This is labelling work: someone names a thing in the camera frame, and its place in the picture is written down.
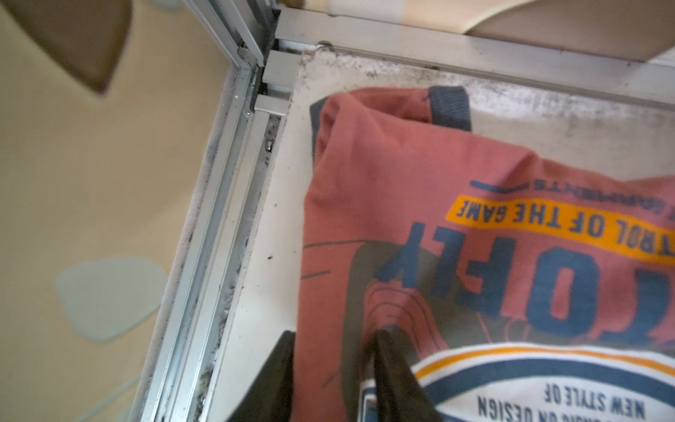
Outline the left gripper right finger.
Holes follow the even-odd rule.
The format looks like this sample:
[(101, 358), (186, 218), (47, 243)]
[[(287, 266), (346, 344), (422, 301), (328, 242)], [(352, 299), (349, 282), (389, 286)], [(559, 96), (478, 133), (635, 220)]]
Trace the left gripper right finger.
[(371, 351), (379, 421), (443, 421), (389, 332), (376, 332)]

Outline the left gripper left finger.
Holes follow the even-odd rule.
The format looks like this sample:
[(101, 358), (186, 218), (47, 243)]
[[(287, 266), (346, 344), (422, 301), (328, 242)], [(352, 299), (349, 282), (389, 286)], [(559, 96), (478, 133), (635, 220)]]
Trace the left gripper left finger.
[(290, 420), (294, 392), (294, 351), (295, 333), (284, 331), (228, 421)]

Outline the red tank top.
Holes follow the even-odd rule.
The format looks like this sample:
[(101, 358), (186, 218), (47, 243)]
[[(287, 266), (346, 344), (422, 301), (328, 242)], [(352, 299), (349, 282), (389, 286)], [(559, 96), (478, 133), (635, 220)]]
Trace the red tank top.
[(673, 420), (673, 177), (476, 135), (460, 87), (309, 118), (293, 420), (379, 421), (379, 330), (443, 420)]

